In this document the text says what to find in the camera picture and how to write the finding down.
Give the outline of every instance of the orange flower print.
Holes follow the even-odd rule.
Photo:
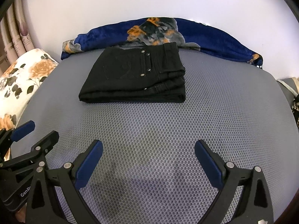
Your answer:
[[[12,63],[10,65],[10,67],[2,74],[2,77],[8,77],[9,74],[11,73],[11,71],[15,68],[16,64],[17,64],[17,61],[15,61],[14,63]]]
[[[0,117],[0,130],[3,128],[6,130],[14,128],[14,124],[11,121],[11,116],[9,114],[5,114],[3,119]]]
[[[42,59],[30,67],[29,72],[32,78],[48,76],[57,65],[51,59]]]

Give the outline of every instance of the floral pillow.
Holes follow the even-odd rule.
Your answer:
[[[58,63],[41,49],[20,56],[0,77],[0,129],[16,127],[30,98]]]

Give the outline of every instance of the folded black jeans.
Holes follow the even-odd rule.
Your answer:
[[[185,68],[175,42],[159,46],[106,48],[79,93],[80,101],[184,102]]]

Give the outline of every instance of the blue floral blanket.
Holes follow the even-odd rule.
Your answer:
[[[108,46],[145,46],[176,42],[179,47],[199,50],[219,58],[259,66],[263,58],[228,33],[181,18],[142,18],[108,24],[79,34],[63,43],[61,59],[73,53],[103,49]]]

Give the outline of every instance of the bed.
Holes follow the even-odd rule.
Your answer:
[[[197,223],[217,193],[194,155],[194,143],[202,138],[225,161],[261,166],[275,220],[280,216],[299,187],[299,136],[286,97],[269,73],[180,49],[185,103],[80,102],[81,86],[101,52],[72,55],[53,70],[20,119],[19,124],[35,121],[36,129],[12,145],[13,157],[56,130],[60,140],[47,162],[60,167],[99,139],[104,154],[81,194],[101,223]]]

